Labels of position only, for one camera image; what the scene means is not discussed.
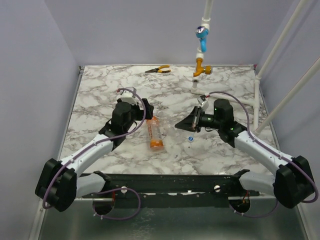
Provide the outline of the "orange label tea bottle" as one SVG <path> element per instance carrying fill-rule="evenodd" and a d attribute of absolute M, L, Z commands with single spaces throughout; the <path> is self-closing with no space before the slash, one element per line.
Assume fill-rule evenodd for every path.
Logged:
<path fill-rule="evenodd" d="M 156 116 L 146 121 L 149 136 L 149 147 L 152 151 L 163 151 L 164 143 L 160 131 L 160 122 Z"/>

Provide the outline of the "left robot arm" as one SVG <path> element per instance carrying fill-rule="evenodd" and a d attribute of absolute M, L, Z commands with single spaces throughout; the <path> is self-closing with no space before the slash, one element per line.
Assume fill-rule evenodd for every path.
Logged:
<path fill-rule="evenodd" d="M 43 166 L 35 194 L 42 199 L 44 209 L 54 208 L 59 212 L 71 206 L 77 197 L 96 193 L 104 198 L 110 194 L 108 177 L 96 171 L 83 177 L 82 173 L 98 159 L 111 153 L 143 123 L 153 117 L 154 106 L 146 98 L 137 103 L 133 98 L 117 100 L 112 117 L 87 145 L 61 159 L 49 159 Z"/>

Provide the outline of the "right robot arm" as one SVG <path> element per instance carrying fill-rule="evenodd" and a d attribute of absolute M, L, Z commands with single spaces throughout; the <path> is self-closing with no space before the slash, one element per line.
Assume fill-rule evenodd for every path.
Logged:
<path fill-rule="evenodd" d="M 217 130 L 223 142 L 248 154 L 270 171 L 270 175 L 248 170 L 240 173 L 230 183 L 230 191 L 236 196 L 247 190 L 261 192 L 274 196 L 288 209 L 305 203 L 310 195 L 314 195 L 313 202 L 318 199 L 308 160 L 301 155 L 285 154 L 255 137 L 248 127 L 235 121 L 233 107 L 227 99 L 214 101 L 213 114 L 207 114 L 201 106 L 194 107 L 175 128 L 193 133 L 199 133 L 202 128 Z"/>

